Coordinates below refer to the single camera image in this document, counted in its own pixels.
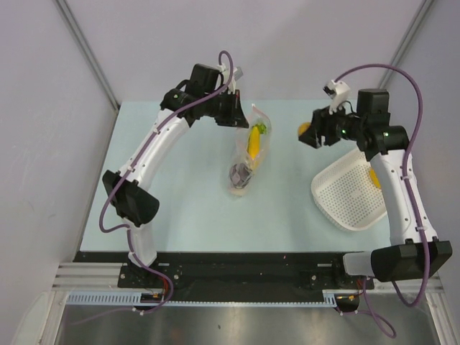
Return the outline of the yellow lemon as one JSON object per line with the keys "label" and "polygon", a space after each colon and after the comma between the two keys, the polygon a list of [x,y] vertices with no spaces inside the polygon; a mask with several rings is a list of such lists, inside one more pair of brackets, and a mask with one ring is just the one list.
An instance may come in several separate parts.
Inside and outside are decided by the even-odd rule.
{"label": "yellow lemon", "polygon": [[309,129],[310,126],[311,126],[311,123],[310,123],[310,122],[302,123],[302,124],[298,127],[298,136],[301,136],[302,134],[304,134],[304,133]]}

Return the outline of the yellow banana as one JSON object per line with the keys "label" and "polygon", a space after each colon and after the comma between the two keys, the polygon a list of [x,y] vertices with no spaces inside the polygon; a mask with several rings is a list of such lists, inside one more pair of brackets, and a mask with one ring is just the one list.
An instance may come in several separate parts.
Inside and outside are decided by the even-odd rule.
{"label": "yellow banana", "polygon": [[257,125],[253,126],[249,138],[247,152],[252,160],[255,160],[260,151],[260,131]]}

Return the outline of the green leek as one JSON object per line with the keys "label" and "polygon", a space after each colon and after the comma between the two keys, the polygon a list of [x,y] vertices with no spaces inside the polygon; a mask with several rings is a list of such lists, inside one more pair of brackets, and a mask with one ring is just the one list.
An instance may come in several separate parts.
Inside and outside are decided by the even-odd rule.
{"label": "green leek", "polygon": [[[257,125],[260,131],[260,151],[255,160],[252,160],[247,152],[248,138],[253,126]],[[270,129],[262,121],[250,126],[249,129],[241,129],[236,136],[234,155],[232,157],[231,166],[238,163],[245,163],[252,170],[252,178],[256,171],[265,160],[265,156],[270,147]]]}

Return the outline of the clear zip top bag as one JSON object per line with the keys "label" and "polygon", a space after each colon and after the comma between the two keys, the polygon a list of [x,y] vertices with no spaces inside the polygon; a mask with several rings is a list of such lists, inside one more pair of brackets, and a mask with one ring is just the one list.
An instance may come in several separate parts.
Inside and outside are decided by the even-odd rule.
{"label": "clear zip top bag", "polygon": [[255,103],[247,116],[248,128],[236,130],[234,151],[228,172],[230,194],[242,197],[257,174],[270,148],[272,123]]}

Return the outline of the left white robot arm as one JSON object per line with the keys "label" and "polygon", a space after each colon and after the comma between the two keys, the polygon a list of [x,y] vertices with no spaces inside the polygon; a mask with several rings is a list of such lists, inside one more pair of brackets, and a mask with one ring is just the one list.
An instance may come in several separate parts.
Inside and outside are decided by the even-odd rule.
{"label": "left white robot arm", "polygon": [[127,231],[129,260],[137,265],[134,279],[143,287],[153,286],[159,270],[150,223],[160,202],[150,194],[152,181],[175,143],[203,116],[222,127],[247,128],[236,81],[243,75],[240,67],[223,63],[212,68],[193,66],[188,79],[169,90],[160,103],[152,128],[135,153],[117,171],[107,170],[102,177],[107,193],[105,206],[113,206]]}

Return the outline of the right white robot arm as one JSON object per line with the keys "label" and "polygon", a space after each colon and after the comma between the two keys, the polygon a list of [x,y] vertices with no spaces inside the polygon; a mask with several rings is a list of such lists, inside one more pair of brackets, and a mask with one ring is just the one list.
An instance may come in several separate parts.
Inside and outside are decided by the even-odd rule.
{"label": "right white robot arm", "polygon": [[340,140],[356,142],[375,171],[390,225],[390,245],[370,252],[348,252],[343,264],[331,271],[339,288],[349,288],[358,276],[381,282],[432,277],[452,255],[449,241],[441,241],[424,210],[411,159],[409,139],[403,126],[390,125],[390,95],[385,89],[362,89],[356,110],[347,113],[349,87],[329,83],[324,91],[329,106],[313,112],[310,126],[301,130],[300,142],[315,149]]}

